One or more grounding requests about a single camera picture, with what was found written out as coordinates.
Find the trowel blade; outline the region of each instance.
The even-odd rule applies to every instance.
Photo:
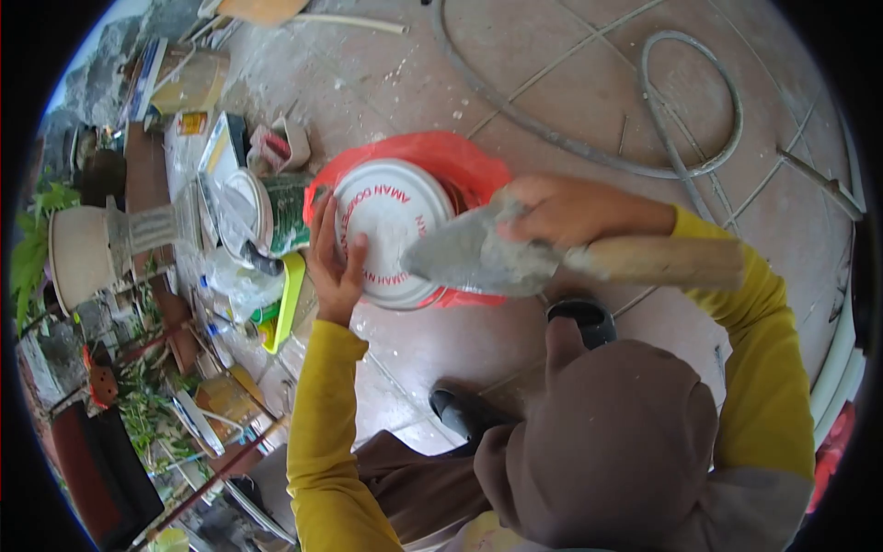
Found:
[[[427,233],[405,250],[402,269],[461,291],[509,297],[542,292],[559,260],[547,248],[500,238],[501,210],[492,202]]]

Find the white bucket lid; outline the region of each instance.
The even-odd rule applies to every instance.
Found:
[[[234,216],[238,216],[252,229],[254,235],[262,240],[263,243],[258,246],[258,250],[267,254],[269,244],[273,240],[273,210],[270,207],[267,188],[248,169],[234,170],[218,184],[227,202],[236,209]],[[239,254],[239,247],[244,241],[241,232],[229,224],[219,223],[218,227],[221,243],[230,256],[237,263],[250,268],[250,263]]]
[[[337,250],[359,233],[368,236],[365,297],[377,306],[406,309],[432,297],[438,286],[401,269],[412,243],[454,218],[438,181],[413,163],[375,159],[351,170],[335,189]]]

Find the black rubber boot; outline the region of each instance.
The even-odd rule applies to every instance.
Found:
[[[567,297],[546,309],[546,317],[556,316],[577,321],[583,345],[591,351],[603,344],[616,341],[616,325],[610,311],[594,297]]]
[[[475,454],[488,429],[521,421],[453,382],[435,384],[429,394],[429,407],[445,427],[466,440],[465,445],[448,453],[452,456]]]

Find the wooden trowel handle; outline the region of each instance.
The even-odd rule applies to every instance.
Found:
[[[617,284],[742,287],[742,243],[735,239],[622,236],[575,247],[564,265]]]

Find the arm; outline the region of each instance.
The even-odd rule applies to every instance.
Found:
[[[358,480],[356,361],[368,343],[317,320],[291,415],[288,493],[304,550],[401,550],[380,505]]]
[[[334,256],[336,201],[326,194],[310,228],[307,266],[319,313],[306,349],[291,415],[288,481],[304,550],[401,550],[368,488],[358,480],[356,362],[368,343],[348,330],[362,292],[366,237],[354,240],[346,268]]]
[[[676,208],[673,236],[731,238],[723,229]],[[800,358],[785,281],[749,246],[743,247],[739,291],[686,291],[729,335],[727,399],[714,445],[716,468],[750,466],[796,473],[812,481],[809,381]]]
[[[521,177],[509,190],[530,212],[500,233],[559,247],[623,235],[732,238],[681,208],[609,185],[549,175]],[[814,450],[809,384],[785,282],[744,246],[745,279],[736,292],[686,291],[729,333],[727,400],[715,443],[718,468],[783,470],[812,481]]]
[[[681,208],[596,182],[519,178],[510,190],[532,210],[501,229],[513,239],[577,246],[622,235],[732,238]],[[809,385],[785,282],[743,246],[739,291],[687,290],[723,326],[733,346],[727,399],[709,473],[693,512],[660,549],[782,550],[812,493]]]

